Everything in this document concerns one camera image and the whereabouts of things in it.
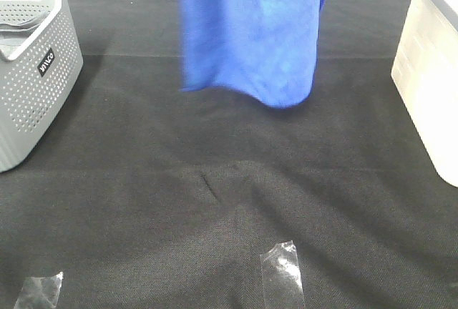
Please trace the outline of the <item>grey perforated plastic basket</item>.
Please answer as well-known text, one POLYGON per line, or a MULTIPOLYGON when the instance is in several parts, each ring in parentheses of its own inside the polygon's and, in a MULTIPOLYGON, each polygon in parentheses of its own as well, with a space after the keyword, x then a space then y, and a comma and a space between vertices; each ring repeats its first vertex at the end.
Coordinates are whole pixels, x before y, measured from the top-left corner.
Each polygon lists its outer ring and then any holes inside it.
POLYGON ((1 171, 34 149, 62 108, 83 58, 67 0, 1 0, 1 23, 43 18, 8 58, 1 56, 1 171))

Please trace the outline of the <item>grey cloth in basket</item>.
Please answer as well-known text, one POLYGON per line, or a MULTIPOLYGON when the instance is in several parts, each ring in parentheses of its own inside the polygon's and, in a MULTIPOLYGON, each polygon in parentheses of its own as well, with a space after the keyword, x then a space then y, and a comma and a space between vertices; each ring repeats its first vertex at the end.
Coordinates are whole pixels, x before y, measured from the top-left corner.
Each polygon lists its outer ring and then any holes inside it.
POLYGON ((35 17, 19 24, 1 23, 1 56, 8 59, 40 26, 43 18, 35 17))

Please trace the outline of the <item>clear tape strip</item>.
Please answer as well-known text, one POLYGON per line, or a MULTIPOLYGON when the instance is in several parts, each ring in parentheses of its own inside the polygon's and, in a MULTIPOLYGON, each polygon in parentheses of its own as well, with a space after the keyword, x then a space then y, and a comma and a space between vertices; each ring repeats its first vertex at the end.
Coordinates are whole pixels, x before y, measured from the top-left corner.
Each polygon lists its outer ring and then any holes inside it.
POLYGON ((297 249, 292 240, 277 243, 261 254, 260 268, 265 308, 305 308, 297 249))
POLYGON ((25 278, 14 309, 55 309, 63 278, 63 272, 50 277, 25 278))

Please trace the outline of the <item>blue microfibre towel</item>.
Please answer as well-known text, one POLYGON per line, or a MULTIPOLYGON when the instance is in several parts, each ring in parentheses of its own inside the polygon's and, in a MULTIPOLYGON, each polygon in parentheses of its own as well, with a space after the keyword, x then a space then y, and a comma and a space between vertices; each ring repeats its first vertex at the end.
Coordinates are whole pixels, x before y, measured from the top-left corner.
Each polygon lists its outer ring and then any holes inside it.
POLYGON ((222 87, 275 109, 311 93, 326 0, 179 0, 182 89, 222 87))

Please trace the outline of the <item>clear tape strip centre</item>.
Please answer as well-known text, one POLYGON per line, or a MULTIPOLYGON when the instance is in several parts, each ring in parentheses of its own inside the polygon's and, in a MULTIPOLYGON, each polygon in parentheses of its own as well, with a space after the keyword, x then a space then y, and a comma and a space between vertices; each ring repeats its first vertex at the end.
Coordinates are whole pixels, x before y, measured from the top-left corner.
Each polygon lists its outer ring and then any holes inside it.
POLYGON ((261 254, 260 268, 265 308, 305 308, 297 249, 292 240, 277 243, 261 254))

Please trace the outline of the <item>clear tape strip left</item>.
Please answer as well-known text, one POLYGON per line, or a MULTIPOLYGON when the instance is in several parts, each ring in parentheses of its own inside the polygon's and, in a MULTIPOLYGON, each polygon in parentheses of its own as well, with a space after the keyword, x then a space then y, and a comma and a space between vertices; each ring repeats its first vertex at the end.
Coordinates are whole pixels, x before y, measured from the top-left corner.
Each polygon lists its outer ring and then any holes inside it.
POLYGON ((50 277, 25 278, 14 309, 55 309, 63 278, 63 272, 50 277))

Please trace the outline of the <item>white plastic storage bin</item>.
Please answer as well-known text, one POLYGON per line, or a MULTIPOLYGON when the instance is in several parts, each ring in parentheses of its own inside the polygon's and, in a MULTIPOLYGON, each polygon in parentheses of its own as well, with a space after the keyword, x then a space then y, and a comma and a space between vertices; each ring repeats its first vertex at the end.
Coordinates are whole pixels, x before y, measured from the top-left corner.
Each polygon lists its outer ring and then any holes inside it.
POLYGON ((391 78, 437 174, 457 185, 457 0, 411 0, 391 78))

